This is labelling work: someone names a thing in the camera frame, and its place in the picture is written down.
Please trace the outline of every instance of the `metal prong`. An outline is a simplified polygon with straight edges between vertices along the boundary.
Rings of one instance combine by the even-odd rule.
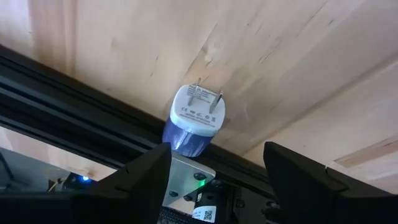
[[[192,96],[188,100],[188,106],[191,106],[193,98],[197,97],[197,91],[199,89],[200,80],[201,80],[201,78],[199,78],[198,81],[195,84],[195,89],[193,90]]]
[[[218,102],[220,102],[220,99],[223,97],[223,93],[221,90],[218,92],[218,95],[214,98],[213,102],[210,105],[209,113],[212,113],[214,109],[216,108]]]

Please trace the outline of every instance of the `light wood panel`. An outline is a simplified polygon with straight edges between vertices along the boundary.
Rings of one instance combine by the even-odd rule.
[[[7,12],[5,24],[18,29],[0,27],[0,44],[162,119],[179,86],[202,77],[203,86],[222,87],[227,102],[214,142],[242,154],[358,75],[303,91],[299,80],[331,72],[289,71],[332,42],[322,40],[341,30],[363,1],[2,0],[2,11],[26,10]],[[328,39],[349,36],[345,31]],[[14,37],[29,44],[16,48]],[[289,96],[284,89],[293,75],[297,98],[278,103]],[[314,91],[317,97],[304,99]],[[291,111],[279,116],[286,106]]]
[[[268,140],[398,193],[396,181],[390,180],[398,172],[397,74],[395,54]],[[244,157],[264,166],[263,150],[261,144]]]
[[[162,119],[179,86],[201,77],[224,91],[215,144],[261,163],[255,146],[271,139],[328,164],[398,134],[395,108],[379,108],[396,92],[375,79],[394,68],[397,10],[395,0],[0,0],[0,44]]]

